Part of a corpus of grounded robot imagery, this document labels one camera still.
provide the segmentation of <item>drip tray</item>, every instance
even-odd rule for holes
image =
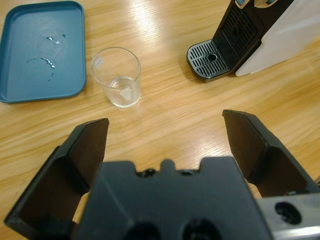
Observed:
[[[193,72],[204,82],[224,77],[230,71],[212,39],[191,46],[186,58]]]

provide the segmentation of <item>blue tray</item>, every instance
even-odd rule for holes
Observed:
[[[0,101],[71,97],[86,85],[84,9],[74,1],[20,5],[0,42]]]

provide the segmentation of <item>screw hole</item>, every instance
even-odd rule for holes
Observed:
[[[131,228],[123,240],[161,240],[160,232],[152,223],[138,223]]]
[[[210,54],[209,56],[208,56],[208,59],[209,59],[209,61],[215,61],[215,60],[217,60],[217,55],[215,55],[215,54]]]
[[[184,231],[183,240],[221,240],[218,230],[208,220],[193,219]]]
[[[297,225],[300,224],[302,221],[301,214],[293,206],[291,203],[288,202],[278,202],[275,205],[276,213],[288,224]]]
[[[195,173],[193,171],[191,171],[191,170],[183,170],[180,173],[181,173],[182,176],[187,176],[187,177],[195,175]]]

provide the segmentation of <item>wood grain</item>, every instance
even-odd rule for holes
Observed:
[[[7,12],[38,0],[0,0]],[[212,38],[229,0],[79,0],[85,10],[87,85],[75,97],[0,104],[0,239],[21,240],[3,219],[51,151],[83,122],[108,117],[105,161],[138,170],[197,168],[205,156],[231,155],[223,109],[257,115],[313,179],[320,175],[320,38],[295,57],[255,74],[201,83],[188,48]],[[120,109],[91,76],[99,50],[120,46],[140,60],[142,97]]]

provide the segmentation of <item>clear drinking glass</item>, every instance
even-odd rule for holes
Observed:
[[[135,105],[141,96],[138,58],[123,47],[108,47],[91,62],[91,72],[111,103],[120,108]]]

